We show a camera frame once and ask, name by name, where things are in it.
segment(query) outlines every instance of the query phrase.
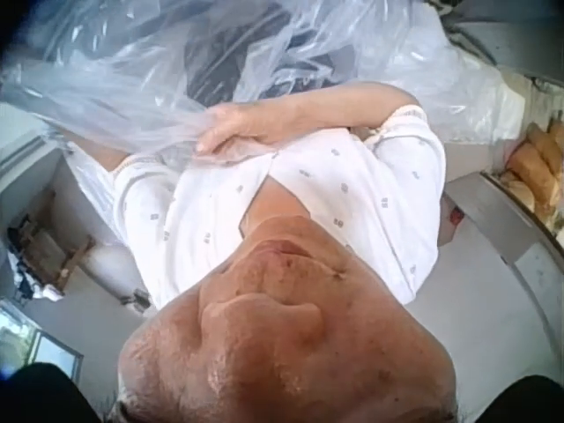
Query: white shirt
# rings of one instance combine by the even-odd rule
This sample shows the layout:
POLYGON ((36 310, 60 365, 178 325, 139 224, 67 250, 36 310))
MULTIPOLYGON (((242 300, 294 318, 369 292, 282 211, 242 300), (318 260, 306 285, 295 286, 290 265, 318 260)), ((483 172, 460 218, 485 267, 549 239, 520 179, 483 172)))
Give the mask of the white shirt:
POLYGON ((346 129, 319 130, 235 166, 182 174, 131 156, 114 173, 115 219, 162 308, 241 244, 241 219, 269 175, 406 304, 437 260, 445 167, 425 113, 407 106, 365 143, 346 129))

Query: nose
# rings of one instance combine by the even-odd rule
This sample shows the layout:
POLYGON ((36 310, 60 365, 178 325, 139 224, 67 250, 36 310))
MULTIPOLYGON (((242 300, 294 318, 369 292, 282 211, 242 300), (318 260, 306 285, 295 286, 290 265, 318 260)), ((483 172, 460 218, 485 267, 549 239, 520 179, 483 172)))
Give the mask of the nose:
POLYGON ((202 313, 202 348, 214 390, 232 382, 259 383, 299 369, 323 341, 322 312, 314 304, 284 305, 264 293, 209 304, 202 313))

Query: fingers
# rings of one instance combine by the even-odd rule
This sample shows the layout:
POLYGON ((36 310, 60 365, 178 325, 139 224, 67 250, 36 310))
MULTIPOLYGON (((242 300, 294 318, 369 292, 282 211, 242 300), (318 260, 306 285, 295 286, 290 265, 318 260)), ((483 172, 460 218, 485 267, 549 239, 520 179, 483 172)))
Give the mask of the fingers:
POLYGON ((235 104, 219 104, 208 109, 216 122, 198 139, 196 150, 199 154, 210 154, 221 147, 229 138, 239 135, 240 114, 235 104))

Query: window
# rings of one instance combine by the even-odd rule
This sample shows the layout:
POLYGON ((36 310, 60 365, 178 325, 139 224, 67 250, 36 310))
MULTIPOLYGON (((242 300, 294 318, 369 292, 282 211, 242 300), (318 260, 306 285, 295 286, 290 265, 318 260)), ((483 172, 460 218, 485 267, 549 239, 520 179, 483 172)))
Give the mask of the window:
POLYGON ((74 382, 82 355, 57 341, 6 299, 0 299, 0 371, 11 375, 31 363, 51 363, 74 382))

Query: white floor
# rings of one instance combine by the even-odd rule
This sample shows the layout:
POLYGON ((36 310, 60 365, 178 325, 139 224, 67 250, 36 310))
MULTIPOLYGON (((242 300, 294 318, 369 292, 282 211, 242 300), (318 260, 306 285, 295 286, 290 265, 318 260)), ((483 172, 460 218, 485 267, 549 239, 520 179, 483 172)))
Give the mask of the white floor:
POLYGON ((526 375, 564 382, 529 297, 468 219, 408 309, 451 354, 464 421, 526 375))

